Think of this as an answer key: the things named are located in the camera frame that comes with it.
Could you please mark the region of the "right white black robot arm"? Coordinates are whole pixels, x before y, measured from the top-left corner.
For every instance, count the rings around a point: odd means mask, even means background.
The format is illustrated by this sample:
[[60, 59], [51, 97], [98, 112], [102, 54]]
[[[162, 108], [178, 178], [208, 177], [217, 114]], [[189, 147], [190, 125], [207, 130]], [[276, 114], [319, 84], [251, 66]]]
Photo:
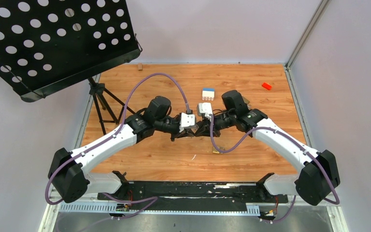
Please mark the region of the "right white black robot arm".
[[[322, 201], [339, 205], [340, 199], [335, 188], [340, 185], [340, 176], [335, 155], [329, 150], [318, 151], [278, 127], [264, 112], [250, 109], [243, 96], [236, 90], [224, 93], [225, 109], [214, 114], [209, 102], [199, 103], [197, 112], [202, 117], [196, 136], [209, 136], [215, 149], [230, 153], [247, 137], [252, 137], [272, 148], [287, 160], [297, 171], [296, 174], [269, 174], [261, 179], [257, 197], [268, 202], [276, 195], [297, 195], [306, 203], [317, 206]], [[224, 150], [214, 141], [219, 131], [236, 127], [243, 137], [230, 149]]]

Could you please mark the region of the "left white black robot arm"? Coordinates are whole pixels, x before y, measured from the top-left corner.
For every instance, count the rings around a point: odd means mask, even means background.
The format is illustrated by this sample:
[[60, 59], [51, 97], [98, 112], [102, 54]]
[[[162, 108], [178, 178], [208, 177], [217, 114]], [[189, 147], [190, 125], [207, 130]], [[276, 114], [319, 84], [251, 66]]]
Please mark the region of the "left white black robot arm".
[[192, 137], [196, 116], [188, 109], [175, 117], [169, 116], [171, 102], [157, 96], [148, 107], [143, 108], [110, 133], [72, 151], [61, 148], [55, 152], [49, 173], [48, 185], [53, 185], [61, 199], [53, 202], [49, 193], [45, 198], [49, 204], [72, 203], [86, 193], [110, 193], [122, 200], [128, 195], [128, 186], [123, 178], [114, 173], [92, 174], [101, 162], [140, 141], [152, 136], [155, 131], [169, 133], [171, 141], [181, 137]]

